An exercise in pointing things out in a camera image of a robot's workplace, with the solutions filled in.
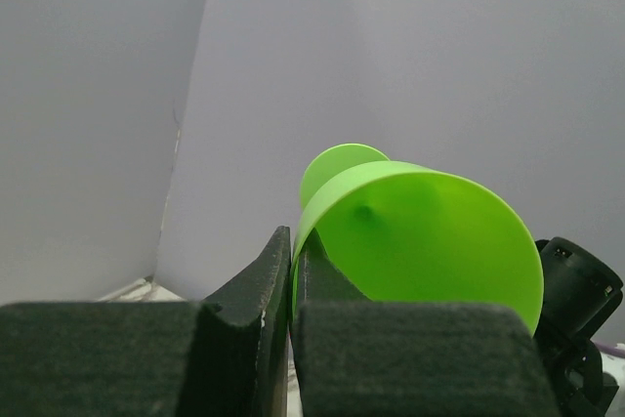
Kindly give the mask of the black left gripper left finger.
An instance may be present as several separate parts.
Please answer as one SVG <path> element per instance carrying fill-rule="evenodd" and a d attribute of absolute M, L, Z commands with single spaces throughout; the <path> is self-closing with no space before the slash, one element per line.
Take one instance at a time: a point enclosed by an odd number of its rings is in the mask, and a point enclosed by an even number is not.
<path fill-rule="evenodd" d="M 201 301 L 1 310 L 5 416 L 282 416 L 290 232 Z"/>

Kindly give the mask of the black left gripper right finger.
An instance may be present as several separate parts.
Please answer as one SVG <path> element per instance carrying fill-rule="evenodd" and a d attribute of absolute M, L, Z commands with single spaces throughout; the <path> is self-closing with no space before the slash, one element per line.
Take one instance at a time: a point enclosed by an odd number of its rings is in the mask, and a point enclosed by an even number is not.
<path fill-rule="evenodd" d="M 374 302 L 309 235 L 291 321 L 307 416 L 556 416 L 533 340 L 511 309 Z"/>

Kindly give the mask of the green plastic wine glass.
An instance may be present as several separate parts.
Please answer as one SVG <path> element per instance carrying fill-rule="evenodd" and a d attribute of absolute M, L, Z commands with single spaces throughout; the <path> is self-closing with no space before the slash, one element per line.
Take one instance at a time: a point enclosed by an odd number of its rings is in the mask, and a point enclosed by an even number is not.
<path fill-rule="evenodd" d="M 294 255 L 317 234 L 331 265 L 366 298 L 502 305 L 537 329 L 538 249 L 519 214 L 489 188 L 351 143 L 312 160 L 299 200 Z"/>

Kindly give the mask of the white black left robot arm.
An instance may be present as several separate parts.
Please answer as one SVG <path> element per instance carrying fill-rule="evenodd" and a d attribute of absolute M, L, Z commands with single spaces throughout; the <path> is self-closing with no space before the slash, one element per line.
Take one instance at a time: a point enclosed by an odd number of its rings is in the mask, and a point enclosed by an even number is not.
<path fill-rule="evenodd" d="M 536 244 L 538 327 L 484 304 L 367 300 L 317 234 L 290 232 L 199 302 L 13 303 L 1 310 L 5 416 L 604 416 L 623 385 L 593 335 L 623 283 L 561 237 Z"/>

